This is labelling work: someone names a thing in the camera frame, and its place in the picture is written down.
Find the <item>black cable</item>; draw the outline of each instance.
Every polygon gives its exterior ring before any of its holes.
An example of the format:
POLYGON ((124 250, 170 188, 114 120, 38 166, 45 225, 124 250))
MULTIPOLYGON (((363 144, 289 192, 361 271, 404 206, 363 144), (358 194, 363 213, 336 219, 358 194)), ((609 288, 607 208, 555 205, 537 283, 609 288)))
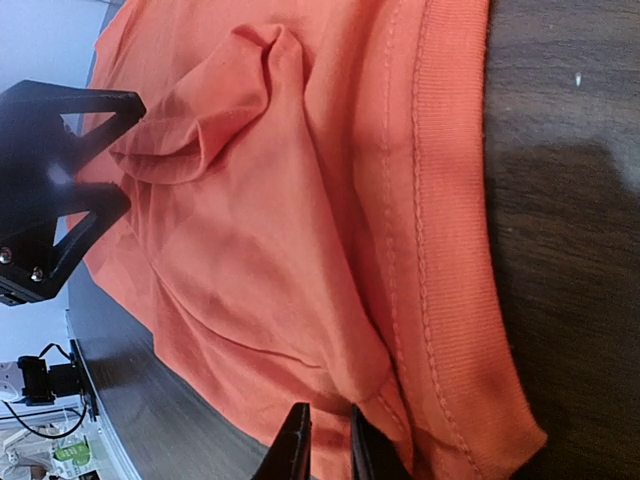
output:
MULTIPOLYGON (((82 415, 75 408, 64 407, 64 408, 56 408, 55 410, 44 410, 42 412, 36 412, 36 413, 23 413, 22 415, 20 415, 20 418, 39 417, 40 415, 53 415, 54 413, 62 413, 62 412, 71 412, 71 413, 75 414, 76 417, 79 417, 79 416, 82 415)), ((2 422, 4 420, 15 420, 15 417, 13 415, 10 416, 10 417, 0 417, 0 422, 2 422)))
POLYGON ((22 425, 22 427, 27 430, 30 433, 33 433, 34 435, 37 435, 38 437, 41 438, 46 438, 47 440, 60 440, 61 438, 65 438, 68 437, 69 435, 71 435, 73 432, 75 432, 76 430, 78 430, 80 428, 80 425, 82 425, 82 422, 84 422, 85 417, 87 416, 87 410, 89 409, 89 406, 87 405, 87 402, 82 401, 82 403, 84 403, 84 409, 82 410, 82 415, 80 415, 80 420, 78 420, 78 423, 76 423, 73 428, 71 428, 70 430, 67 430, 64 433, 60 433, 58 435, 47 435, 45 433, 40 433, 37 430, 32 429, 29 425, 27 425, 26 423, 24 423, 24 421, 22 420, 22 418, 20 418, 18 416, 18 414, 16 413, 16 411, 11 407, 11 405, 9 405, 9 403, 7 402, 2 402, 4 403, 5 407, 7 407, 9 409, 9 411, 11 412, 11 415, 13 415, 13 418, 15 418, 18 423, 20 425, 22 425))
POLYGON ((61 347, 60 345, 58 345, 57 343, 50 343, 49 345, 47 345, 47 346, 45 347, 45 349, 44 349, 43 351, 41 351, 41 352, 40 352, 40 355, 38 355, 38 358, 42 358, 42 357, 44 357, 44 356, 47 354, 47 352, 48 352, 49 350, 51 350, 53 347, 56 347, 56 348, 58 349, 58 351, 60 352, 60 354, 61 354, 62 356, 64 356, 64 358, 66 358, 66 359, 67 359, 67 360, 69 360, 69 361, 72 361, 72 360, 71 360, 71 356, 70 356, 67 352, 65 352, 65 351, 62 349, 62 347, 61 347))

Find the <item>seam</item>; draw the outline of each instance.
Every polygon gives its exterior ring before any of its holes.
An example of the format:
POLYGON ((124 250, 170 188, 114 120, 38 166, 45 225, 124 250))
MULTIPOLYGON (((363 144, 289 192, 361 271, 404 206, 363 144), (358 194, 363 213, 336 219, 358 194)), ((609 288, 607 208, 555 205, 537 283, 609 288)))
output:
POLYGON ((427 294, 427 268, 426 256, 424 251, 424 225, 422 223, 422 207, 420 202, 420 191, 422 188, 420 182, 421 162, 423 160, 421 154, 420 142, 420 116, 418 115, 418 93, 420 83, 420 72, 422 69, 422 57, 424 54, 424 44, 427 33, 427 24, 429 23, 430 7, 434 0, 426 0, 420 25, 420 33, 418 35, 418 50, 416 52, 416 62, 413 71, 413 100, 412 100, 412 117, 413 117, 413 175, 414 175, 414 213, 416 222, 416 242, 418 249, 418 274, 420 287, 420 316, 423 325, 423 336, 429 361, 429 370, 431 373, 431 381, 440 404, 440 409, 445 416, 451 432, 458 442, 458 447, 464 453, 467 461, 471 465, 476 474, 476 478, 482 479, 482 473, 474 460, 471 449, 467 445, 464 437, 460 432, 460 428, 455 421, 453 412, 449 409, 447 399, 445 398, 442 386, 440 385, 438 375, 438 362, 433 348, 433 335, 431 331, 431 322, 428 314, 428 294, 427 294))
POLYGON ((378 393, 376 395, 376 399, 378 400, 378 402, 382 405, 382 408, 385 409, 385 411, 391 415, 391 418, 393 418, 394 423, 396 424, 396 426, 400 429, 400 432, 402 432, 403 436, 406 436, 407 431, 404 428, 404 425, 402 425, 402 422, 400 421, 400 417, 398 417, 398 414, 393 410, 393 408, 391 408, 391 405, 389 405, 389 403, 387 402, 387 399, 384 398, 384 396, 382 395, 382 393, 378 393))
POLYGON ((390 111, 391 111, 391 58, 394 49, 394 38, 396 32, 396 25, 398 23, 398 16, 400 10, 404 5, 405 0, 399 0, 391 14, 391 23, 389 25, 387 42, 384 50, 384 115, 382 120, 383 136, 382 136, 382 202, 384 207, 384 232, 385 232, 385 245, 387 255, 387 267, 389 275, 389 297, 391 301, 391 321, 393 327, 393 340, 396 347, 396 356, 398 366, 400 367, 400 374, 403 377, 405 389, 407 391, 407 397, 412 398, 413 394, 411 386, 409 384, 409 375, 407 373, 407 365, 402 351, 402 345, 400 343, 400 327, 398 326, 398 294, 397 294, 397 281, 396 281, 396 254, 394 250, 393 239, 393 224, 391 220, 391 180, 389 174, 389 159, 391 152, 389 148, 389 123, 390 123, 390 111))
POLYGON ((380 382, 380 384, 376 386, 375 390, 373 390, 373 393, 367 394, 365 397, 359 398, 358 400, 354 400, 353 403, 355 403, 356 405, 367 403, 372 398, 380 395, 380 390, 384 388, 385 384, 389 381, 389 378, 393 377, 393 375, 394 375, 393 365, 390 365, 389 369, 387 370, 387 373, 385 373, 384 375, 384 380, 382 380, 382 382, 380 382))

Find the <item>dark wooden table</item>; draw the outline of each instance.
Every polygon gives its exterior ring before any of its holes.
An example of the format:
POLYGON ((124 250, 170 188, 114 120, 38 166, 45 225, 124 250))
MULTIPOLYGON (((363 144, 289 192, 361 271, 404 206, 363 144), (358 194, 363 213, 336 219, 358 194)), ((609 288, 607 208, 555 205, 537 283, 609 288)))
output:
MULTIPOLYGON (((640 2, 494 1, 485 130, 505 323, 550 435, 517 477, 640 478, 640 2)), ((70 296, 141 476, 249 478, 264 447, 163 367, 84 267, 70 296)))

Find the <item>orange t-shirt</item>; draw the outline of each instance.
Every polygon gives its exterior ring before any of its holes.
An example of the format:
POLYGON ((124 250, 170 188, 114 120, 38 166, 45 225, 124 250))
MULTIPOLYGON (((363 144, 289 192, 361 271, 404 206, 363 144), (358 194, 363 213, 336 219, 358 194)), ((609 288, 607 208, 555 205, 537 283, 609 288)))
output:
POLYGON ((98 41, 92 86, 149 111, 79 175, 133 203, 94 279, 264 444, 310 402, 320 478, 350 477, 351 404, 417 478, 545 441, 489 255, 487 4, 129 0, 98 41))

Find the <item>bolt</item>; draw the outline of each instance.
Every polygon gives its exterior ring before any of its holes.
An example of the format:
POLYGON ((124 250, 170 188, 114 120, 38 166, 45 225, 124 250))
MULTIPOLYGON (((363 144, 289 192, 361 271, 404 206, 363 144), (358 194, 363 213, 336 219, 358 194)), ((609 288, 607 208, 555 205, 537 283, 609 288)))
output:
POLYGON ((8 265, 11 263, 11 258, 13 254, 11 253, 11 249, 9 247, 0 248, 0 263, 3 265, 8 265))
POLYGON ((31 280, 36 283, 40 283, 44 279, 44 272, 40 267, 35 267, 33 269, 33 273, 31 274, 31 280))

